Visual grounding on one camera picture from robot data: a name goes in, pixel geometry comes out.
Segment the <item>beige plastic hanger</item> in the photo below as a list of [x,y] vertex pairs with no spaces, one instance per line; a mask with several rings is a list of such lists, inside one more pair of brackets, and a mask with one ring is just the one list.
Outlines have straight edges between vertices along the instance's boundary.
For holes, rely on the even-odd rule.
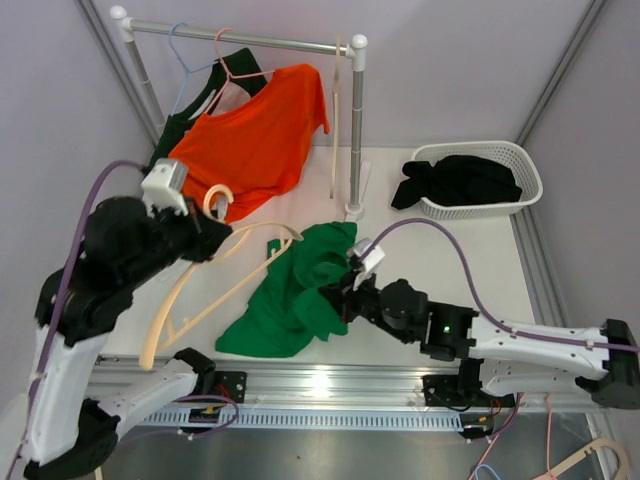
[[332,145],[331,145],[331,177],[329,198],[334,199],[336,194],[336,182],[337,182],[337,167],[338,167],[338,150],[339,150],[339,130],[340,130],[340,74],[341,74],[341,36],[336,36],[335,45],[335,63],[334,74],[332,80],[331,100],[332,100],[332,113],[333,113],[333,130],[332,130]]
[[309,188],[297,185],[274,196],[241,220],[232,221],[229,202],[220,191],[207,205],[216,219],[233,228],[214,259],[203,264],[179,260],[134,294],[134,305],[122,316],[104,353],[130,355],[143,369],[187,347],[218,360],[258,360],[255,355],[222,351],[216,340],[246,310],[249,297],[273,263],[268,241],[278,247],[302,229],[302,207]]

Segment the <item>black t shirt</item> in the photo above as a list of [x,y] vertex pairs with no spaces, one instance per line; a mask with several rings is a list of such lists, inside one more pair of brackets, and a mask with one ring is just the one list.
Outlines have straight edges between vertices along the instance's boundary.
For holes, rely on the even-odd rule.
[[522,188],[504,165],[473,155],[449,155],[431,164],[409,161],[406,178],[397,187],[391,206],[404,210],[422,198],[443,207],[518,202]]

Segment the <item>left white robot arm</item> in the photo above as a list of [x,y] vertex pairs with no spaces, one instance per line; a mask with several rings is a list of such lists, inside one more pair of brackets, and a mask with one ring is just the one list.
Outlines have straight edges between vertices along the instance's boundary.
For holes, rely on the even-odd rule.
[[178,213],[120,196],[84,206],[67,262],[46,279],[36,305],[36,378],[20,449],[24,478],[82,477],[150,414],[183,397],[203,401],[213,394],[215,364],[193,348],[120,397],[91,399],[86,390],[135,291],[178,260],[212,259],[231,233],[195,205]]

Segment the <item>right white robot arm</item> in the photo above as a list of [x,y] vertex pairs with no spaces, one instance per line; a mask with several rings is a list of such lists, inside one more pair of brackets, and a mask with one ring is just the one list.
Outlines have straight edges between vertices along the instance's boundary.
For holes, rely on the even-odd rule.
[[358,317],[421,354],[458,362],[453,394],[466,404],[487,396],[585,392],[600,407],[639,407],[639,345],[626,322],[556,328],[492,321],[473,308],[435,302],[399,279],[379,289],[355,287],[347,274],[320,295],[345,324]]

